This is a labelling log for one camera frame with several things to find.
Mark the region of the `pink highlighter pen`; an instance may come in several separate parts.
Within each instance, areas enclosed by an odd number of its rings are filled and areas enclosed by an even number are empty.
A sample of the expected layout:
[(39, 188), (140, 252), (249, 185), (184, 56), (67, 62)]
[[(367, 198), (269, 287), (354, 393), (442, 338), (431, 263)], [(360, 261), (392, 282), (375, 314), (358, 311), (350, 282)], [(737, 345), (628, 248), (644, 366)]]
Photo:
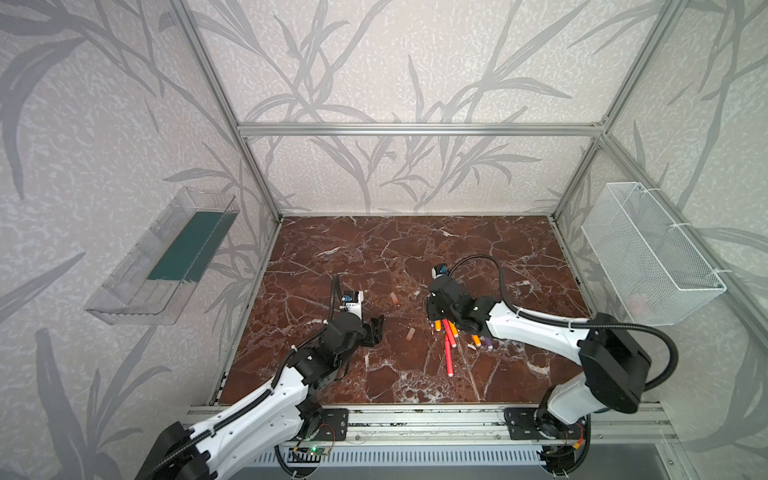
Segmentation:
[(445, 360), (446, 374), (449, 378), (452, 378), (454, 376), (454, 367), (453, 367), (453, 360), (452, 360), (452, 347), (450, 343), (444, 344), (444, 360)]
[(454, 338), (452, 330), (450, 329), (449, 326), (445, 326), (444, 330), (445, 330), (446, 340), (448, 342), (449, 347), (450, 348), (455, 348), (456, 347), (456, 340)]

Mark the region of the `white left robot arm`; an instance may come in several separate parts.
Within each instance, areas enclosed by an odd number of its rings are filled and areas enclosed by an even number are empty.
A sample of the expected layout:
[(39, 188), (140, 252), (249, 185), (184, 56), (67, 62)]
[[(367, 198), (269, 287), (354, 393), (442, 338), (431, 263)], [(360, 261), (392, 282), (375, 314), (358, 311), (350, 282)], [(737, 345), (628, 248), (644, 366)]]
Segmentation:
[(313, 395), (336, 380), (360, 347), (383, 338), (384, 318), (364, 321), (342, 311), (299, 346), (275, 375), (212, 417), (185, 427), (175, 422), (150, 448), (138, 479), (230, 479), (266, 450), (319, 427)]

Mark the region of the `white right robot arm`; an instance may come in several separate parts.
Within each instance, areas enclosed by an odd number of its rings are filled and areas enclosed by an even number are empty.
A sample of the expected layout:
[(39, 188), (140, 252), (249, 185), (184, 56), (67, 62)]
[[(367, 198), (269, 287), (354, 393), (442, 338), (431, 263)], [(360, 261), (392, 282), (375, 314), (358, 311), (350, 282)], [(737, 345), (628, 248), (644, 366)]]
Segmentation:
[(451, 321), (461, 332), (532, 345), (582, 368), (571, 380), (547, 390), (535, 413), (540, 430), (562, 431), (604, 409), (633, 414), (639, 408), (651, 360), (608, 315), (555, 326), (552, 315), (516, 312), (501, 300), (474, 298), (448, 275), (430, 283), (426, 309), (430, 320)]

